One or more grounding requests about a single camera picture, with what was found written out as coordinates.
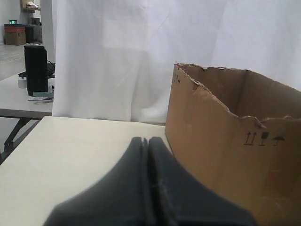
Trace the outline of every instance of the brown cardboard box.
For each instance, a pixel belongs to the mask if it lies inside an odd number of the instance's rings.
[[[301,225],[301,93],[261,74],[176,64],[166,135],[201,183],[261,226]]]
[[[5,32],[5,42],[7,45],[24,45],[26,44],[25,32]]]

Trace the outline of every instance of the white curtain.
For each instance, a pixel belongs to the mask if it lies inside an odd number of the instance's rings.
[[[299,0],[60,0],[54,116],[165,122],[175,62],[301,89]]]

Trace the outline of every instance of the white table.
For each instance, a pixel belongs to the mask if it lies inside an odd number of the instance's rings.
[[[132,137],[162,137],[168,146],[164,130],[139,122],[45,117],[0,166],[0,225],[43,225],[56,204],[103,177]]]
[[[20,119],[4,143],[4,153],[0,155],[0,164],[33,128],[31,127],[18,140],[13,142],[13,139],[24,125],[31,119],[40,120],[44,116],[52,114],[52,102],[37,105],[35,101],[28,101],[28,98],[27,89],[18,87],[18,75],[0,81],[0,117]]]
[[[51,116],[52,103],[35,105],[27,89],[18,87],[18,75],[0,81],[0,117],[42,119]]]

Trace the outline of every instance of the torn cardboard edge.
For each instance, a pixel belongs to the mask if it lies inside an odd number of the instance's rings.
[[[202,66],[199,66],[199,65],[196,65],[196,64],[181,64],[181,63],[175,63],[174,65],[178,66],[178,70],[181,70],[185,76],[187,76],[191,81],[193,81],[193,82],[198,86],[196,89],[193,89],[192,92],[197,91],[199,88],[205,89],[205,90],[208,92],[208,94],[211,95],[211,97],[212,97],[215,101],[217,101],[220,105],[222,105],[223,108],[224,108],[230,115],[232,115],[233,117],[235,117],[235,118],[237,118],[237,119],[246,119],[246,118],[253,119],[253,120],[254,120],[254,123],[255,123],[259,128],[262,128],[262,129],[266,129],[266,126],[264,126],[263,123],[264,123],[264,122],[267,122],[267,121],[276,121],[276,120],[282,121],[282,120],[286,120],[286,121],[293,121],[293,122],[301,122],[301,118],[297,119],[297,118],[293,118],[292,116],[289,116],[289,115],[284,116],[283,118],[268,117],[268,118],[265,118],[265,119],[263,119],[263,120],[261,120],[261,121],[260,121],[257,117],[251,116],[251,115],[238,116],[238,115],[234,114],[234,113],[233,113],[233,112],[232,112],[232,111],[231,111],[231,110],[230,110],[230,109],[229,109],[222,101],[220,101],[219,98],[216,97],[216,96],[212,93],[212,91],[211,91],[209,88],[207,88],[204,84],[202,84],[201,82],[199,82],[199,81],[197,81],[196,79],[194,79],[194,78],[192,78],[191,76],[189,76],[189,75],[187,74],[187,72],[183,69],[182,66],[196,66],[196,67],[201,68],[203,71],[208,71],[210,68],[219,69],[219,70],[225,70],[225,69],[228,69],[228,70],[240,70],[240,71],[246,71],[246,72],[247,72],[247,71],[250,71],[250,70],[247,70],[247,69],[244,69],[244,70],[243,70],[243,69],[236,69],[236,68],[227,68],[227,67],[202,67]],[[282,84],[282,83],[280,83],[280,82],[278,82],[278,81],[275,81],[275,80],[273,80],[273,79],[271,79],[271,78],[269,78],[269,79],[270,79],[272,82],[276,82],[276,83],[278,83],[278,84],[281,84],[281,85],[286,86],[287,88],[294,89],[294,88],[289,87],[289,86],[287,86],[287,85],[285,85],[285,84]]]

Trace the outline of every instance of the black speaker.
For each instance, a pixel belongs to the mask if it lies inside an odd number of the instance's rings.
[[[48,92],[47,51],[43,46],[24,46],[27,92]]]

